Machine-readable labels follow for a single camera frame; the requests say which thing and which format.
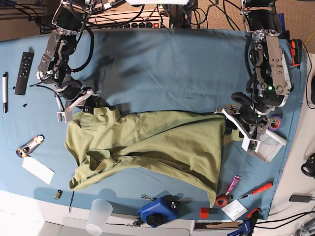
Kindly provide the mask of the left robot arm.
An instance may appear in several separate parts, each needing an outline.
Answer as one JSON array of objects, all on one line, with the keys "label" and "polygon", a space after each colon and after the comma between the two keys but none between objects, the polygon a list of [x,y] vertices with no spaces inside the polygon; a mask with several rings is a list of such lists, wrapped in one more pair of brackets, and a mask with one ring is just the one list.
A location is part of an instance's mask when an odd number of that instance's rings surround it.
[{"label": "left robot arm", "polygon": [[274,0],[244,0],[241,5],[246,30],[245,65],[249,75],[246,93],[232,94],[228,114],[249,137],[257,139],[264,128],[276,131],[282,124],[276,108],[285,105],[292,85],[285,55],[279,45],[283,32]]}]

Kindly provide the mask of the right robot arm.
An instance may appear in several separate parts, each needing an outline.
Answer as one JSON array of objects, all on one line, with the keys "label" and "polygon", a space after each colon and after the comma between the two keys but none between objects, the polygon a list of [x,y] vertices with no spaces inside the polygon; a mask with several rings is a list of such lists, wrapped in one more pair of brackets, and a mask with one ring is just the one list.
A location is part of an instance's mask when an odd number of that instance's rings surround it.
[{"label": "right robot arm", "polygon": [[[54,92],[61,112],[71,106],[92,114],[99,106],[98,95],[91,88],[83,87],[71,74],[82,71],[91,61],[95,37],[86,22],[94,10],[99,10],[99,0],[62,0],[52,18],[56,27],[49,37],[46,51],[36,72],[36,87]],[[83,31],[90,36],[90,50],[86,62],[78,68],[70,68],[69,57],[75,52]]]}]

